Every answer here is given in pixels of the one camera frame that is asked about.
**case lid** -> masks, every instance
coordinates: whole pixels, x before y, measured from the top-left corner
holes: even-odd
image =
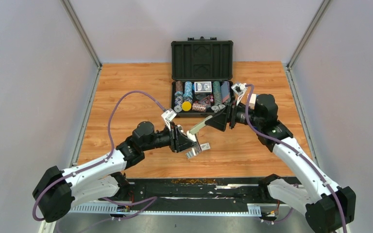
[[[181,81],[230,80],[232,78],[231,40],[188,38],[173,41],[172,79]]]

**black case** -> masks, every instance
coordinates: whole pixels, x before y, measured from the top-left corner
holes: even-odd
[[[231,40],[218,41],[216,37],[205,40],[188,38],[188,41],[173,41],[172,48],[172,82],[171,108],[175,107],[175,82],[182,81],[227,81],[232,79],[232,48]],[[231,99],[234,92],[230,89]],[[189,110],[181,111],[177,117],[207,117],[213,115],[214,111],[208,108],[205,113]]]

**wood grain surface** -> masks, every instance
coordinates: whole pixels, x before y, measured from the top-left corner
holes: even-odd
[[[110,151],[107,133],[109,116],[116,102],[127,92],[143,90],[164,107],[170,104],[170,63],[106,64],[95,94],[78,164],[86,163]],[[284,69],[280,62],[235,62],[233,82],[253,83],[255,93],[269,93],[278,104],[278,119],[291,130],[299,144],[310,155],[298,113],[292,99]],[[150,121],[156,130],[164,128],[161,110],[148,97],[131,94],[119,105],[111,124],[115,145],[132,135],[137,124]],[[202,118],[176,118],[174,122],[189,130]],[[145,152],[145,159],[126,170],[131,178],[157,177],[251,177],[293,175],[291,170],[263,146],[248,126],[237,124],[220,132],[205,127],[200,143],[209,142],[211,149],[187,159],[184,153],[169,148]]]

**gray floor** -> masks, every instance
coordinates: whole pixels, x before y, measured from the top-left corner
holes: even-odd
[[[280,207],[284,217],[289,208]],[[68,214],[58,224],[62,233],[78,233],[108,218],[103,214]],[[106,221],[85,233],[313,233],[305,217],[294,211],[283,223],[267,225],[254,217],[152,216],[141,215],[123,221]]]

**white backdrop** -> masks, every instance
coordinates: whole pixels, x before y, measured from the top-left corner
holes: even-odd
[[[288,62],[322,0],[71,0],[103,63],[169,62],[187,37],[233,40],[235,61]]]
[[[333,1],[294,67],[320,167],[356,192],[373,232],[373,1]]]
[[[0,233],[38,231],[32,191],[69,165],[96,74],[59,0],[0,0]]]

